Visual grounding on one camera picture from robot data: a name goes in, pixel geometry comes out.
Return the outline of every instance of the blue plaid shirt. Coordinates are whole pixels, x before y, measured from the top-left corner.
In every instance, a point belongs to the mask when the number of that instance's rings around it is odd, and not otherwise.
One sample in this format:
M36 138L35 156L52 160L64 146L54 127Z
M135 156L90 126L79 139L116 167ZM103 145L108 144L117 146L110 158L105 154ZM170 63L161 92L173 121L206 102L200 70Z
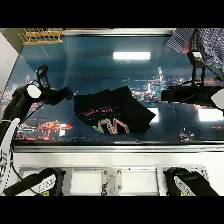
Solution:
M200 51L206 65L224 72L224 28L177 28L167 45L180 53L192 35L191 50Z

